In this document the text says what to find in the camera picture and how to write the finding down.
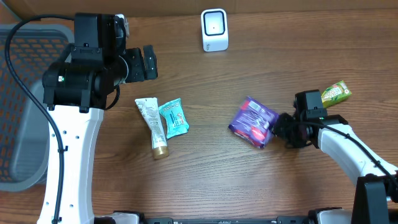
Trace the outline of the white tube gold cap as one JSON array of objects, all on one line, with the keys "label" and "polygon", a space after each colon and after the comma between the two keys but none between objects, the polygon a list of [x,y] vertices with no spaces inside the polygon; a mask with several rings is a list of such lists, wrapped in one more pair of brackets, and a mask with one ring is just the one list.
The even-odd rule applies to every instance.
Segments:
[{"label": "white tube gold cap", "polygon": [[159,113],[157,98],[138,98],[135,103],[151,131],[152,155],[154,159],[169,156],[169,149]]}]

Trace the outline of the red purple pad package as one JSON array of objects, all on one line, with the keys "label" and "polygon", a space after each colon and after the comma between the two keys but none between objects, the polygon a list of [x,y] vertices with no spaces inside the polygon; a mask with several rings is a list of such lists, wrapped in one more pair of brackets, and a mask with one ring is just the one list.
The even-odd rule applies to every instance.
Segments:
[{"label": "red purple pad package", "polygon": [[228,128],[237,136],[263,149],[273,138],[272,128],[279,114],[247,96]]}]

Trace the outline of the green yellow juice carton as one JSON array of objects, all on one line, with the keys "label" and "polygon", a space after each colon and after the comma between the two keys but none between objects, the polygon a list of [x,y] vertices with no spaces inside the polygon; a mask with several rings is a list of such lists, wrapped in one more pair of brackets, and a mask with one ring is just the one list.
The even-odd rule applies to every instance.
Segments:
[{"label": "green yellow juice carton", "polygon": [[342,80],[332,86],[329,86],[322,94],[322,103],[324,108],[331,107],[342,101],[347,100],[352,92]]}]

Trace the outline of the teal wipes packet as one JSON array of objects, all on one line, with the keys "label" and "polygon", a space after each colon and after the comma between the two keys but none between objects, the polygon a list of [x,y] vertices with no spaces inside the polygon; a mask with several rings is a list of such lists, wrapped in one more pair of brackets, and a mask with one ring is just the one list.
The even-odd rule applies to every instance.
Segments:
[{"label": "teal wipes packet", "polygon": [[159,107],[159,113],[165,118],[167,125],[167,139],[188,133],[189,124],[182,108],[180,98],[169,101]]}]

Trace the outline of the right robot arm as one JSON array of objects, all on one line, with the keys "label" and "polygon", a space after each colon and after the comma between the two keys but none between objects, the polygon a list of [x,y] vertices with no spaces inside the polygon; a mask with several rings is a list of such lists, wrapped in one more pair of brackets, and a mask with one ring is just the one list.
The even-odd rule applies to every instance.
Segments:
[{"label": "right robot arm", "polygon": [[287,147],[310,145],[329,155],[355,185],[352,210],[340,207],[309,211],[303,223],[397,223],[397,166],[373,152],[341,115],[329,115],[318,90],[297,93],[295,112],[282,113],[272,132]]}]

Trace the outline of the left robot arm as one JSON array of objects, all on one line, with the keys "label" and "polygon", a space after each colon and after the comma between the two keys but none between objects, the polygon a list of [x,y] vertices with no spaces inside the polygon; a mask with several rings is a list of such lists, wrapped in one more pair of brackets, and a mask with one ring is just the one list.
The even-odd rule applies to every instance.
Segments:
[{"label": "left robot arm", "polygon": [[53,119],[44,204],[39,223],[144,222],[137,212],[96,217],[92,206],[95,146],[107,97],[123,83],[158,76],[152,46],[126,48],[129,25],[122,14],[78,13],[75,37],[44,73],[44,103]]}]

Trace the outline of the white barcode scanner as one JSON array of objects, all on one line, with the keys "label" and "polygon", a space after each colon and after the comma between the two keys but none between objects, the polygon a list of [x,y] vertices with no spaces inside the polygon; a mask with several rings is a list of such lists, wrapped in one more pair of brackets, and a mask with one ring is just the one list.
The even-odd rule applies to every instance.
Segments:
[{"label": "white barcode scanner", "polygon": [[229,45],[228,20],[224,9],[206,9],[201,13],[201,34],[205,52],[224,51]]}]

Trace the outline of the grey plastic mesh basket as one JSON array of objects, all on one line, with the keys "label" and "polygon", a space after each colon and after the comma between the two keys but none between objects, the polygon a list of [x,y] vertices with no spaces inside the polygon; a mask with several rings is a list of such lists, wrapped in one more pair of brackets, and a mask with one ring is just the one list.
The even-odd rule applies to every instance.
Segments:
[{"label": "grey plastic mesh basket", "polygon": [[[10,58],[19,78],[43,100],[42,75],[73,42],[62,25],[29,24],[12,39]],[[18,192],[45,183],[49,156],[46,118],[10,75],[1,59],[1,190]]]}]

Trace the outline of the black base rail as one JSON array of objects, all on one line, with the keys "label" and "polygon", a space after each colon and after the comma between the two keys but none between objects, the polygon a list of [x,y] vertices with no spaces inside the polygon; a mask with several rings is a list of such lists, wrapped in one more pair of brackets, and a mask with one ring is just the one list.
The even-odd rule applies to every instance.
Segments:
[{"label": "black base rail", "polygon": [[173,219],[170,217],[146,218],[143,213],[115,211],[113,214],[95,217],[94,224],[316,224],[351,223],[352,212],[338,207],[310,210],[307,215],[278,216],[276,218],[243,219]]}]

